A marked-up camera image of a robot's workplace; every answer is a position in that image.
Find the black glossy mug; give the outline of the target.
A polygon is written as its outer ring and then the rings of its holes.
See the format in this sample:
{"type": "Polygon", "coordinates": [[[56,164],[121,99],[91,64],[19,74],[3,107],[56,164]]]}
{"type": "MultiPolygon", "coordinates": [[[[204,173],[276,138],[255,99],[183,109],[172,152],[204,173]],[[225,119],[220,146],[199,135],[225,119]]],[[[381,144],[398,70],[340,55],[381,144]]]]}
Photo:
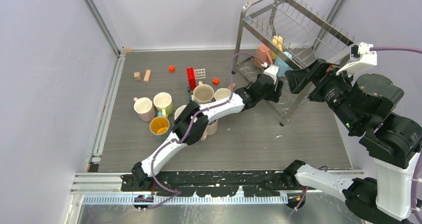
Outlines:
{"type": "Polygon", "coordinates": [[[226,98],[229,98],[231,95],[231,90],[227,88],[220,88],[215,91],[214,93],[214,99],[215,101],[223,100],[226,98]]]}

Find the light blue cup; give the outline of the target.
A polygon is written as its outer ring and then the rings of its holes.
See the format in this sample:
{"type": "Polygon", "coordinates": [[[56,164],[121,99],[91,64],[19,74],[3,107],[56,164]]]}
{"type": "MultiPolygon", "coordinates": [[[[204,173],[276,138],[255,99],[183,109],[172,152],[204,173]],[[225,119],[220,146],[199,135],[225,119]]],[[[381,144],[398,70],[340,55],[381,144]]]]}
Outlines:
{"type": "Polygon", "coordinates": [[[286,71],[292,70],[292,68],[280,57],[276,57],[274,61],[274,65],[279,67],[279,70],[277,73],[278,77],[284,77],[286,71]]]}

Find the blue patterned mug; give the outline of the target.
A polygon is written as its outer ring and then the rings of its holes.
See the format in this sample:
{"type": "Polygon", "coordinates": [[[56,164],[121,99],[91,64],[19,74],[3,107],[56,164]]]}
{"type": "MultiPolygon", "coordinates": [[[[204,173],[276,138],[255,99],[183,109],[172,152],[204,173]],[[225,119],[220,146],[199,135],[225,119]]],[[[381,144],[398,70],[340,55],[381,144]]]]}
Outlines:
{"type": "Polygon", "coordinates": [[[150,131],[152,135],[160,142],[165,141],[170,133],[170,121],[166,113],[158,112],[158,116],[150,122],[150,131]]]}

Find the pale yellow mug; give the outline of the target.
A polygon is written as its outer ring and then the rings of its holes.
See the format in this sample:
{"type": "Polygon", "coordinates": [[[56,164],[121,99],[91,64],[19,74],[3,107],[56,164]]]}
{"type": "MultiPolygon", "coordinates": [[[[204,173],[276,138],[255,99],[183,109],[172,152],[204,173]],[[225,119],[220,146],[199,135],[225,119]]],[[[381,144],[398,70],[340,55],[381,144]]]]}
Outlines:
{"type": "Polygon", "coordinates": [[[153,104],[164,117],[168,117],[174,111],[172,96],[167,92],[160,92],[153,98],[153,104]]]}

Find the pink faceted mug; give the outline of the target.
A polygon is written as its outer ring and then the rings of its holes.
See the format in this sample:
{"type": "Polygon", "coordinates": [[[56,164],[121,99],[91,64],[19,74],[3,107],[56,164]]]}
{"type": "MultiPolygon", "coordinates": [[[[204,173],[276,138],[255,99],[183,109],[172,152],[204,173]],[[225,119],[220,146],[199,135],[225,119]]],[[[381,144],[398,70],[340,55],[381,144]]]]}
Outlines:
{"type": "Polygon", "coordinates": [[[153,102],[147,97],[134,97],[134,110],[145,122],[150,122],[156,117],[156,109],[153,102]]]}

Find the pink cup rack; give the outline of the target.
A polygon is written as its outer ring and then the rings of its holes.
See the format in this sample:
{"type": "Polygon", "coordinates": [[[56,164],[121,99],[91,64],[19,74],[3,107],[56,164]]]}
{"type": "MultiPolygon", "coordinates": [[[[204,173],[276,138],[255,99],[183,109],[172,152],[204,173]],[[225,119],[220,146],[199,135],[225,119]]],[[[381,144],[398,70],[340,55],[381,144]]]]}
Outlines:
{"type": "Polygon", "coordinates": [[[207,125],[202,137],[201,141],[204,141],[208,136],[214,135],[218,130],[218,120],[211,122],[207,125]]]}

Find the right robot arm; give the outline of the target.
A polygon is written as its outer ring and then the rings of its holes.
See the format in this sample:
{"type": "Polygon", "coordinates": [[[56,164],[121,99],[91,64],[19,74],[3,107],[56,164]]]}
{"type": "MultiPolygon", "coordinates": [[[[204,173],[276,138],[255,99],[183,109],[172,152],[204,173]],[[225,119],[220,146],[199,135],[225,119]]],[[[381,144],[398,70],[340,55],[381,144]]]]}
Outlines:
{"type": "Polygon", "coordinates": [[[314,85],[309,100],[324,102],[348,130],[359,137],[377,171],[376,178],[343,178],[300,161],[284,170],[290,189],[312,187],[343,201],[359,218],[374,224],[406,224],[421,200],[415,196],[422,128],[394,113],[404,91],[380,74],[354,78],[323,59],[285,73],[291,93],[314,85]]]}

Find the dark red cup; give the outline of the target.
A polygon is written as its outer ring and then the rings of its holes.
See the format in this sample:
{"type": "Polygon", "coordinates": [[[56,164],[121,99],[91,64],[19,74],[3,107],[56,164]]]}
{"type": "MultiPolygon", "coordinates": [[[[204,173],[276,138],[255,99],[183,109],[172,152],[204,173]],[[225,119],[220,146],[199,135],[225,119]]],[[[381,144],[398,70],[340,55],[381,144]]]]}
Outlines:
{"type": "Polygon", "coordinates": [[[180,114],[182,113],[182,111],[184,110],[184,108],[186,107],[186,105],[180,106],[178,107],[175,112],[174,112],[174,120],[176,120],[180,114]]]}

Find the cream floral mug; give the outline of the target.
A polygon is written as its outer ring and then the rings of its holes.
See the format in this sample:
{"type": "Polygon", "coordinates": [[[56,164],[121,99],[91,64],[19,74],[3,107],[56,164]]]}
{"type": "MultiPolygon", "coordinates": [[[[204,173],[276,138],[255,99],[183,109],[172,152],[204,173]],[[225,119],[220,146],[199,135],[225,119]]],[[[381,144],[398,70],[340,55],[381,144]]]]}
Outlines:
{"type": "Polygon", "coordinates": [[[193,100],[197,104],[208,104],[214,101],[214,89],[208,84],[204,84],[202,81],[198,82],[198,85],[193,91],[193,100]]]}

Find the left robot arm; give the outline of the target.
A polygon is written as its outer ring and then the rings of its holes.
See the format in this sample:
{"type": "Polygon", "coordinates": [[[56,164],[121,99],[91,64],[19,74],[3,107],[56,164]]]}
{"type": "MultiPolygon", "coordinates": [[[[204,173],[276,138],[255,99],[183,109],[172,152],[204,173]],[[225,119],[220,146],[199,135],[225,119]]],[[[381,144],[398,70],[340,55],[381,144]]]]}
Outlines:
{"type": "Polygon", "coordinates": [[[197,143],[209,123],[224,116],[254,108],[260,101],[278,102],[283,80],[277,76],[259,74],[255,82],[237,88],[228,98],[199,105],[190,102],[175,120],[163,143],[146,159],[134,164],[133,184],[141,191],[152,187],[153,178],[178,151],[197,143]]]}

